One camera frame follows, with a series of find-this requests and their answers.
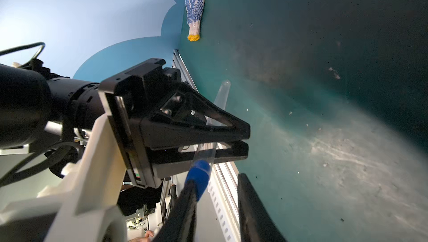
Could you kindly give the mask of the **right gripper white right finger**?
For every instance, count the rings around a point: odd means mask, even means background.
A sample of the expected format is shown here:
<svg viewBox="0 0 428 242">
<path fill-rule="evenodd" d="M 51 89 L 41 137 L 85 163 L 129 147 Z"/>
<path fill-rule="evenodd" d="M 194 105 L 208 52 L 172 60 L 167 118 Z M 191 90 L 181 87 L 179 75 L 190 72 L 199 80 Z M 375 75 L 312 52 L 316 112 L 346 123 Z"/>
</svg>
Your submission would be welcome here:
<svg viewBox="0 0 428 242">
<path fill-rule="evenodd" d="M 286 242 L 267 213 L 246 174 L 238 175 L 238 207 L 242 242 Z"/>
</svg>

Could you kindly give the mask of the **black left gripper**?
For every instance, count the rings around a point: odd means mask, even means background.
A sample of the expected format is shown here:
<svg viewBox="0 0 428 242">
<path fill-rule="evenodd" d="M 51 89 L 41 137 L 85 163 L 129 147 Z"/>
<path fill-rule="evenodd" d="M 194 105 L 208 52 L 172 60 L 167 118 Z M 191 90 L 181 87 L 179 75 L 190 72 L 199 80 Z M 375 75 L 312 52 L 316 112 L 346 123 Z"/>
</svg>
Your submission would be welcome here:
<svg viewBox="0 0 428 242">
<path fill-rule="evenodd" d="M 249 145 L 242 140 L 250 138 L 250 125 L 181 83 L 179 70 L 164 68 L 165 63 L 151 58 L 101 83 L 49 79 L 52 121 L 66 131 L 93 131 L 95 120 L 106 114 L 128 176 L 139 187 L 157 188 L 197 160 L 220 164 L 248 158 Z M 214 154 L 177 149 L 207 142 L 226 142 L 226 147 Z"/>
</svg>

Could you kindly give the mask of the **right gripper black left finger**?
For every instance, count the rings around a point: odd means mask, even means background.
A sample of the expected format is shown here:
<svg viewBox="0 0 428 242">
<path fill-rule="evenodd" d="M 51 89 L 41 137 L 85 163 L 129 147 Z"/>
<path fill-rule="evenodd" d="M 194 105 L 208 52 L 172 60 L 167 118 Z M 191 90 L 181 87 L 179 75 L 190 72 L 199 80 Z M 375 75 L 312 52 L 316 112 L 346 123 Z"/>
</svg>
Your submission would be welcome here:
<svg viewBox="0 0 428 242">
<path fill-rule="evenodd" d="M 193 180 L 186 182 L 175 207 L 156 235 L 154 242 L 193 242 L 197 222 L 197 187 Z"/>
</svg>

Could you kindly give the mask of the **blue stopper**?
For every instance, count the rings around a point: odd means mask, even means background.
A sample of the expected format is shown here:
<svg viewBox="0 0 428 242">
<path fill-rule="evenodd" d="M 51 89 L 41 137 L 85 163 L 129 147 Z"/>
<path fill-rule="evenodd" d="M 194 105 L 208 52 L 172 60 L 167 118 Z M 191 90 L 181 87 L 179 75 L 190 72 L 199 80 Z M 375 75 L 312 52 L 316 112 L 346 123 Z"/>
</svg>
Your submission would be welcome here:
<svg viewBox="0 0 428 242">
<path fill-rule="evenodd" d="M 200 200 L 204 194 L 211 175 L 211 165 L 206 160 L 197 160 L 188 171 L 185 184 L 193 181 L 196 186 L 196 198 Z"/>
</svg>

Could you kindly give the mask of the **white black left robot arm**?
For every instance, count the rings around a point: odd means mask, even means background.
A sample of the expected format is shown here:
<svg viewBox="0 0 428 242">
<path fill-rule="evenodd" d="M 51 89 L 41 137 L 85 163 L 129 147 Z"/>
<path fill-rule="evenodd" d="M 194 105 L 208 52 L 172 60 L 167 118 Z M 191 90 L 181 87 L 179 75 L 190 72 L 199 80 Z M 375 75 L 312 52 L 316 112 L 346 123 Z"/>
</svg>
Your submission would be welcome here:
<svg viewBox="0 0 428 242">
<path fill-rule="evenodd" d="M 50 134 L 72 141 L 107 116 L 133 185 L 157 188 L 190 169 L 191 145 L 224 144 L 214 163 L 247 158 L 250 125 L 200 95 L 165 60 L 148 59 L 100 83 L 52 73 L 37 57 L 1 66 L 1 147 L 33 144 Z"/>
</svg>

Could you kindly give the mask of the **blue dotted work glove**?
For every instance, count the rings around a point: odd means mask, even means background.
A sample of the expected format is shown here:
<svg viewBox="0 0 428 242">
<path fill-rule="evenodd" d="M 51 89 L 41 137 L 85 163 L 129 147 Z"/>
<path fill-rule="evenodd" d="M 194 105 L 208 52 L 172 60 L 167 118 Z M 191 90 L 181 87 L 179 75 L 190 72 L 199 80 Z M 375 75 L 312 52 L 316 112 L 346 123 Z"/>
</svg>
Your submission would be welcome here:
<svg viewBox="0 0 428 242">
<path fill-rule="evenodd" d="M 200 39 L 201 20 L 204 12 L 205 0 L 185 0 L 187 13 L 187 24 L 189 32 L 187 39 L 189 41 L 198 41 Z"/>
</svg>

